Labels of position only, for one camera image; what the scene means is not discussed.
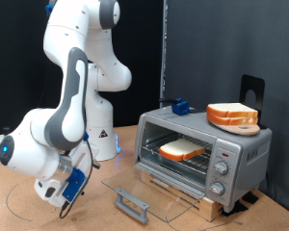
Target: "cable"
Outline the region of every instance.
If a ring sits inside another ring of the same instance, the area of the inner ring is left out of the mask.
[[[65,217],[68,215],[69,211],[70,211],[71,208],[73,207],[73,205],[74,205],[75,201],[77,200],[78,196],[79,196],[79,195],[83,192],[83,190],[86,188],[86,186],[87,186],[87,184],[88,184],[88,182],[89,182],[89,180],[90,180],[90,178],[91,178],[94,162],[93,162],[93,155],[92,155],[91,147],[90,147],[90,144],[89,144],[88,141],[87,141],[87,145],[88,145],[88,148],[89,148],[89,150],[90,150],[91,162],[92,162],[91,168],[90,168],[90,173],[89,173],[88,178],[86,179],[84,185],[81,187],[81,189],[80,189],[80,190],[78,191],[78,193],[75,195],[74,200],[71,202],[71,204],[69,204],[69,207],[68,207],[67,212],[62,216],[62,212],[63,212],[63,211],[66,209],[66,207],[68,206],[68,202],[66,201],[66,203],[64,204],[64,206],[63,206],[62,209],[61,209],[61,212],[60,212],[60,215],[59,215],[60,218],[65,218]]]
[[[39,108],[40,103],[41,103],[41,101],[42,101],[42,98],[44,97],[44,94],[45,94],[45,90],[46,90],[46,86],[47,86],[47,82],[48,82],[48,77],[49,77],[50,65],[51,65],[51,61],[49,60],[48,68],[47,68],[47,73],[46,73],[46,78],[45,78],[45,83],[44,83],[44,87],[43,87],[42,92],[41,92],[41,96],[40,96],[39,104],[37,105],[37,108]]]

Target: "wooden table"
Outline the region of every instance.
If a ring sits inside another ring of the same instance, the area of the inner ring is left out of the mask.
[[[249,209],[228,218],[220,216],[212,222],[188,211],[165,223],[148,214],[142,224],[119,210],[117,195],[101,181],[134,165],[134,143],[137,126],[115,128],[121,152],[113,160],[102,162],[65,219],[60,209],[41,200],[34,190],[35,178],[17,174],[0,164],[0,231],[1,230],[289,230],[289,212],[260,191],[259,200]]]

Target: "toaster rack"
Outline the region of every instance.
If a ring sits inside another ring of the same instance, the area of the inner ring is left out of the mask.
[[[205,147],[204,154],[195,156],[189,160],[183,160],[183,161],[176,162],[176,163],[183,165],[184,167],[187,167],[189,169],[192,169],[196,172],[206,175],[208,167],[209,167],[209,163],[210,163],[212,148],[213,148],[213,145],[208,142],[200,141],[200,140],[197,140],[197,139],[194,139],[194,138],[182,135],[182,134],[171,134],[162,139],[153,141],[147,145],[142,146],[142,149],[145,149],[151,152],[152,154],[160,155],[160,147],[162,145],[171,141],[176,141],[178,139],[185,139],[186,141],[190,141],[190,142],[193,142],[195,144]]]

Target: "toaster oven top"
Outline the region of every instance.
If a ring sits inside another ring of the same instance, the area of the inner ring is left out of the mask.
[[[271,133],[270,129],[264,129],[260,130],[259,134],[249,137],[232,134],[210,123],[206,118],[206,113],[187,114],[180,116],[174,114],[171,107],[161,108],[146,114],[151,117],[169,121],[171,124],[177,124],[178,126],[198,130],[201,133],[208,134],[216,138],[223,138],[223,140],[226,141],[234,141],[244,146],[249,146],[255,141],[258,141],[259,138],[267,136],[268,133]]]

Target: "glass sheet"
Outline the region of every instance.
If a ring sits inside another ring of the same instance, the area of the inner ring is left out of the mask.
[[[112,178],[103,180],[102,183],[114,191],[121,188],[150,205],[147,211],[165,222],[178,218],[197,203],[197,199],[179,192],[137,167],[131,167]],[[139,213],[137,206],[123,201],[125,205]]]

